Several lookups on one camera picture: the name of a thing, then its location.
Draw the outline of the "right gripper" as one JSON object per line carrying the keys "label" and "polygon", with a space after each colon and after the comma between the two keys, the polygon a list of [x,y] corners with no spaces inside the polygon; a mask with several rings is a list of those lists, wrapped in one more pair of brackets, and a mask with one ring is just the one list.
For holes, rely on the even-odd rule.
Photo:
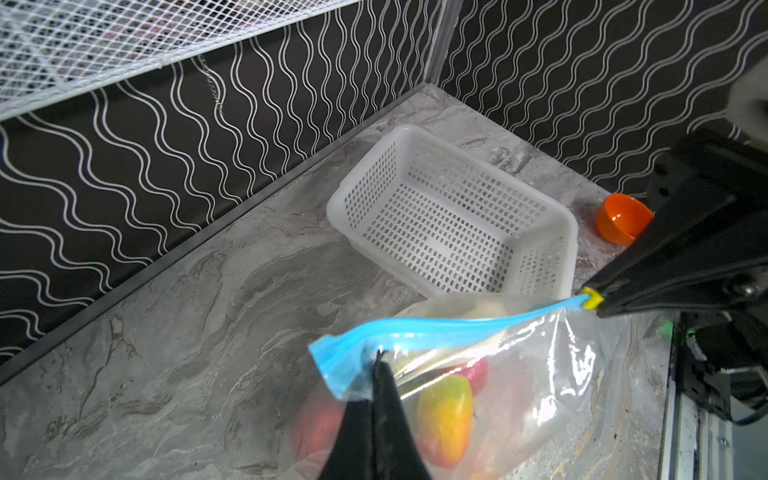
{"label": "right gripper", "polygon": [[654,161],[654,218],[584,284],[602,317],[739,311],[767,303],[767,153],[709,130]]}

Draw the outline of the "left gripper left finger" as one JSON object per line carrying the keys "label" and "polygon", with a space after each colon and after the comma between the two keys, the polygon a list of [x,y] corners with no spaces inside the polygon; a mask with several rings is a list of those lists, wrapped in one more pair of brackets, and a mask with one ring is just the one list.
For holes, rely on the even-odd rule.
{"label": "left gripper left finger", "polygon": [[318,479],[374,479],[373,402],[346,404],[333,449]]}

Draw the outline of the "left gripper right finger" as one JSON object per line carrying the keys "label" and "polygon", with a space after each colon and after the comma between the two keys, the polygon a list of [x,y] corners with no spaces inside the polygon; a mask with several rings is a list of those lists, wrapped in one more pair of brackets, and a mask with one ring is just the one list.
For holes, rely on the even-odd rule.
{"label": "left gripper right finger", "polygon": [[375,479],[430,479],[408,425],[392,370],[382,356],[373,365],[372,442]]}

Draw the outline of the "red apple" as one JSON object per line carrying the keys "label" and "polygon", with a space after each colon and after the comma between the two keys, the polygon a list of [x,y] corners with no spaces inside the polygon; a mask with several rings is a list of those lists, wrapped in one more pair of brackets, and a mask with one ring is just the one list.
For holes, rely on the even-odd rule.
{"label": "red apple", "polygon": [[293,424],[292,447],[296,460],[333,448],[346,405],[333,397],[311,396]]}

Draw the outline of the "orange yellow mango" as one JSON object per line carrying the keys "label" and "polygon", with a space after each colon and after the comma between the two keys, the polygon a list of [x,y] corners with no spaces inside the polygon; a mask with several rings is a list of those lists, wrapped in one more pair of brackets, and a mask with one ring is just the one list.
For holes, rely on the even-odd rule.
{"label": "orange yellow mango", "polygon": [[440,468],[457,467],[470,443],[472,421],[467,378],[451,375],[424,389],[416,408],[416,443],[422,457]]}

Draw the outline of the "red tomato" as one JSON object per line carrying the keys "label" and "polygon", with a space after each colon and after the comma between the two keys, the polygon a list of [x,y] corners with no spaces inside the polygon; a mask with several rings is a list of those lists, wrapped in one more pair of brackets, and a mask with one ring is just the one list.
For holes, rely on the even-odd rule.
{"label": "red tomato", "polygon": [[459,375],[466,378],[472,394],[477,396],[487,385],[489,364],[486,358],[481,358],[464,365],[449,367],[447,372],[451,375]]}

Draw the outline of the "clear zip top bag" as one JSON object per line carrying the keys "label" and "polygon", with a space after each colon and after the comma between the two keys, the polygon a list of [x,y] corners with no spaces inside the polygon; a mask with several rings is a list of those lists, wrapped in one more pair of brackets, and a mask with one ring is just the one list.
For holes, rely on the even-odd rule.
{"label": "clear zip top bag", "polygon": [[625,336],[596,293],[451,293],[309,346],[288,479],[499,479],[562,431]]}

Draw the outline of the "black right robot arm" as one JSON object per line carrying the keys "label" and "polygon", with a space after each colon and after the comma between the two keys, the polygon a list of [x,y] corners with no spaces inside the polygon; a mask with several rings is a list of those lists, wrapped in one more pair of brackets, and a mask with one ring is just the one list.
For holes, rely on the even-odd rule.
{"label": "black right robot arm", "polygon": [[663,155],[654,218],[593,275],[603,318],[680,316],[674,377],[700,408],[746,426],[767,414],[767,155],[698,130]]}

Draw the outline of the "orange plastic bowl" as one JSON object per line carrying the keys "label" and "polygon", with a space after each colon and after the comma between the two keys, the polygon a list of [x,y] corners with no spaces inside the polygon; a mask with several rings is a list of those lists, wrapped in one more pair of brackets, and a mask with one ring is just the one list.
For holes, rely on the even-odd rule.
{"label": "orange plastic bowl", "polygon": [[609,195],[596,213],[596,227],[607,242],[630,246],[653,220],[654,213],[642,202],[625,194]]}

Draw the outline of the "white plastic basket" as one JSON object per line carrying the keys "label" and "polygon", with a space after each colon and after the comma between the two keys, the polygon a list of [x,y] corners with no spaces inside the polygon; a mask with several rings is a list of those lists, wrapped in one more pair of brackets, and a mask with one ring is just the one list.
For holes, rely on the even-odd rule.
{"label": "white plastic basket", "polygon": [[414,125],[395,128],[364,155],[326,215],[353,248],[426,297],[561,300],[572,291],[573,214]]}

